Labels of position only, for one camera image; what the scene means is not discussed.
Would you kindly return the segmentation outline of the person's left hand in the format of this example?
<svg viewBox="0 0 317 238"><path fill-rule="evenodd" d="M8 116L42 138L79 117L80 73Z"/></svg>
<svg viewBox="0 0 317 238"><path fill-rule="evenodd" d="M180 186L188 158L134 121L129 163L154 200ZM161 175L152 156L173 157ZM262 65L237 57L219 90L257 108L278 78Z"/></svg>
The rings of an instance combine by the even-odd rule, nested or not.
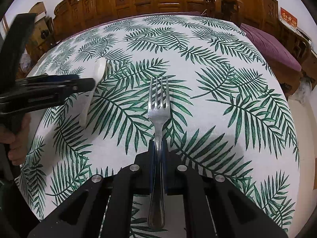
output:
<svg viewBox="0 0 317 238"><path fill-rule="evenodd" d="M25 162L28 153L27 145L29 140L31 116L25 114L21 122L21 130L13 134L1 125L1 143L8 144L10 150L8 158L13 165L21 165Z"/></svg>

